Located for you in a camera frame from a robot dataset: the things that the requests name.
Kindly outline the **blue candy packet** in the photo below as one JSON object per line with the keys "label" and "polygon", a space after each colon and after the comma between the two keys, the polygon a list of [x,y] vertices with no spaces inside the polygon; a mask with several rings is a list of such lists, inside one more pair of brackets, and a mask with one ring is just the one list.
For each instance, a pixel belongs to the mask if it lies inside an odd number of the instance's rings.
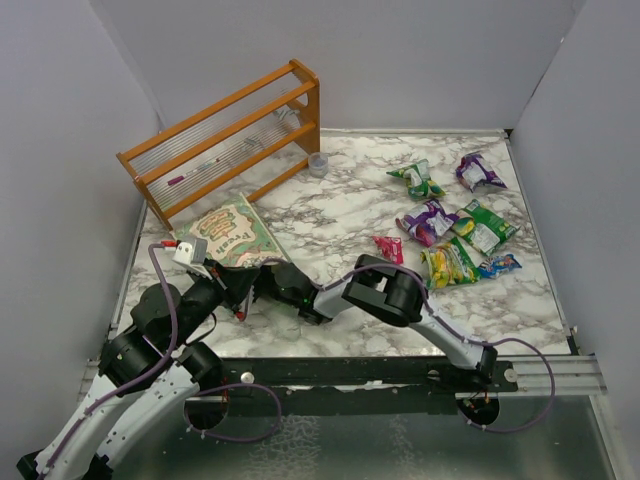
{"label": "blue candy packet", "polygon": [[516,257],[512,253],[507,253],[486,258],[480,263],[477,270],[482,278],[497,279],[506,273],[521,268],[522,265]]}

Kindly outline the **red snack packet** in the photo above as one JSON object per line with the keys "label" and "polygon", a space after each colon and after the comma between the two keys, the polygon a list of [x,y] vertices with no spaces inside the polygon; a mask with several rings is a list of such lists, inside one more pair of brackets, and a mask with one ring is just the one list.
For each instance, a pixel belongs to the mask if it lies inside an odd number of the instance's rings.
{"label": "red snack packet", "polygon": [[372,239],[386,260],[397,265],[404,263],[403,246],[400,238],[373,236]]}

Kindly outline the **purple snack packet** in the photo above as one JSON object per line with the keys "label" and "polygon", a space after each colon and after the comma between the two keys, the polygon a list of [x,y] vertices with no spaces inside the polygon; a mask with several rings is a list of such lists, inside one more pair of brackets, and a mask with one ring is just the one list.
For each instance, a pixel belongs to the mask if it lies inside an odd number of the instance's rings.
{"label": "purple snack packet", "polygon": [[396,226],[420,244],[431,247],[458,221],[459,216],[447,213],[437,199],[416,205],[395,219]]}
{"label": "purple snack packet", "polygon": [[507,189],[507,185],[479,152],[464,155],[455,168],[461,185],[474,193],[479,187]]}

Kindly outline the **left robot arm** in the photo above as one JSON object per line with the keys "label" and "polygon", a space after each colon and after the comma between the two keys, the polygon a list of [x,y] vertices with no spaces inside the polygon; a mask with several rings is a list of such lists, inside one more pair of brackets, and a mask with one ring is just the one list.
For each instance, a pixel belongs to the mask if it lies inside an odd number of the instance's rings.
{"label": "left robot arm", "polygon": [[104,346],[80,406],[44,449],[17,463],[25,479],[108,479],[128,451],[170,410],[225,380],[220,358],[188,338],[220,306],[238,312],[256,268],[215,265],[180,293],[166,281],[147,288],[133,324]]}

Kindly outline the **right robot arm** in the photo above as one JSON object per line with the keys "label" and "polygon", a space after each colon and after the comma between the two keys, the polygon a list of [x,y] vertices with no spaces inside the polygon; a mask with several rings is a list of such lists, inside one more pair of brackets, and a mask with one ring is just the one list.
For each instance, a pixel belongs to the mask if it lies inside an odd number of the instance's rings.
{"label": "right robot arm", "polygon": [[389,261],[363,254],[352,271],[322,286],[291,262],[269,260],[260,266],[253,294],[289,305],[316,325],[358,308],[387,325],[419,333],[460,371],[467,389],[481,391],[495,379],[496,349],[430,304],[425,283],[416,272]]}

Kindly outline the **green paper bag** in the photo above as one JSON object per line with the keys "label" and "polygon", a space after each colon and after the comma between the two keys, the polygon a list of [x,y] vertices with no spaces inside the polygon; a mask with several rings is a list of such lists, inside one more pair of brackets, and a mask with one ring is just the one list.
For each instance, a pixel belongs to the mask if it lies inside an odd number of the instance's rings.
{"label": "green paper bag", "polygon": [[187,221],[172,232],[207,242],[206,256],[225,267],[251,267],[266,258],[290,257],[243,194],[229,197],[218,207]]}

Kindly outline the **green chips packet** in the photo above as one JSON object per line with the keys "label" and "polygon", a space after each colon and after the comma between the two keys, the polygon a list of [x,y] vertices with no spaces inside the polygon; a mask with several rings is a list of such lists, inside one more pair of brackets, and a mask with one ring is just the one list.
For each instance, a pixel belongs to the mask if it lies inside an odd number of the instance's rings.
{"label": "green chips packet", "polygon": [[455,215],[457,220],[451,230],[485,256],[496,253],[519,230],[518,226],[509,223],[478,200],[472,200]]}

